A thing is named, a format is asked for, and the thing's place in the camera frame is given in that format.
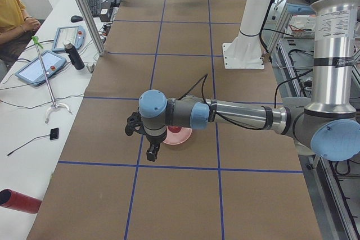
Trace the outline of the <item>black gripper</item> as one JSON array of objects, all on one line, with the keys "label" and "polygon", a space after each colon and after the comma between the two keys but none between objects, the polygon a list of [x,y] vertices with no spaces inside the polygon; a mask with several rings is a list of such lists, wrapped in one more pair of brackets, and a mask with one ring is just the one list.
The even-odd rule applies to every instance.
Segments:
[{"label": "black gripper", "polygon": [[167,126],[163,125],[161,128],[150,129],[144,125],[146,132],[146,138],[150,142],[150,146],[146,152],[146,158],[148,161],[155,162],[158,158],[158,152],[161,144],[167,137]]}]

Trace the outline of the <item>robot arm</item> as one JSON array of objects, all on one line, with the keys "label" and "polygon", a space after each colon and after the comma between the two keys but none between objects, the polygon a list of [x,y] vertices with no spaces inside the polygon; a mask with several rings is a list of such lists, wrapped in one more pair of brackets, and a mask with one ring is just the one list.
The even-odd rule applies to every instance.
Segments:
[{"label": "robot arm", "polygon": [[348,160],[359,152],[359,124],[349,102],[359,0],[288,3],[309,5],[316,14],[311,98],[269,108],[194,96],[166,98],[159,90],[148,90],[139,99],[138,113],[139,132],[150,142],[149,161],[156,160],[169,126],[204,129],[211,122],[274,130],[330,161]]}]

